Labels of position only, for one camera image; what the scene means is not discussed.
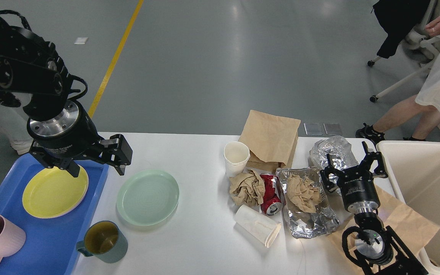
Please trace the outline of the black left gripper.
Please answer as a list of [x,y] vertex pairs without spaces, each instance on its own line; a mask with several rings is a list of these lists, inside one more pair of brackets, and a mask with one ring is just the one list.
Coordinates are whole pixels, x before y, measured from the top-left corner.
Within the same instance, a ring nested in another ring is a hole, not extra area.
[[103,139],[77,101],[67,100],[63,110],[50,120],[28,119],[27,131],[34,139],[30,155],[44,168],[57,167],[74,178],[79,176],[80,167],[72,158],[81,157],[95,143],[102,150],[100,160],[114,167],[120,176],[124,176],[126,166],[131,164],[133,150],[125,136],[115,134]]

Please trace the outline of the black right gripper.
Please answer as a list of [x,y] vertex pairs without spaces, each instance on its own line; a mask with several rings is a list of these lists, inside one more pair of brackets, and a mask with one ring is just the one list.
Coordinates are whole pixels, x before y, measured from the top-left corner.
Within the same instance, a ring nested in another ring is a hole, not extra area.
[[[380,200],[374,185],[374,178],[388,178],[381,152],[370,152],[365,141],[362,141],[365,157],[357,166],[363,175],[355,178],[345,176],[344,170],[334,167],[330,154],[326,154],[327,166],[320,170],[320,179],[328,192],[341,192],[344,208],[350,213],[372,212],[380,207]],[[373,162],[377,166],[370,171]]]

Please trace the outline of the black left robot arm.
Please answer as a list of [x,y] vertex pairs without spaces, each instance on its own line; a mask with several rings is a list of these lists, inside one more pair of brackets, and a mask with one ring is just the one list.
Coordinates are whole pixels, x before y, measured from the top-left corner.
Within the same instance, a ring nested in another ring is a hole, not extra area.
[[77,177],[76,160],[92,160],[124,175],[133,151],[122,134],[101,137],[78,99],[87,93],[73,82],[52,42],[31,30],[16,11],[0,10],[0,105],[19,107],[15,93],[31,94],[23,107],[33,138],[30,154],[45,168],[57,167]]

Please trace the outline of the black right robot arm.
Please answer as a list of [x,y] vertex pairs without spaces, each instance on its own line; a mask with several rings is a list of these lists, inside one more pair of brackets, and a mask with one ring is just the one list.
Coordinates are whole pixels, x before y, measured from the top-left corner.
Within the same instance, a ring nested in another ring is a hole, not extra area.
[[427,275],[428,271],[411,253],[390,226],[378,216],[380,200],[374,178],[386,178],[383,156],[370,152],[365,142],[363,160],[344,170],[335,168],[330,156],[328,165],[320,170],[323,185],[330,192],[339,188],[346,211],[353,214],[355,226],[344,230],[342,249],[345,256],[365,275],[372,275],[377,265],[379,275]]

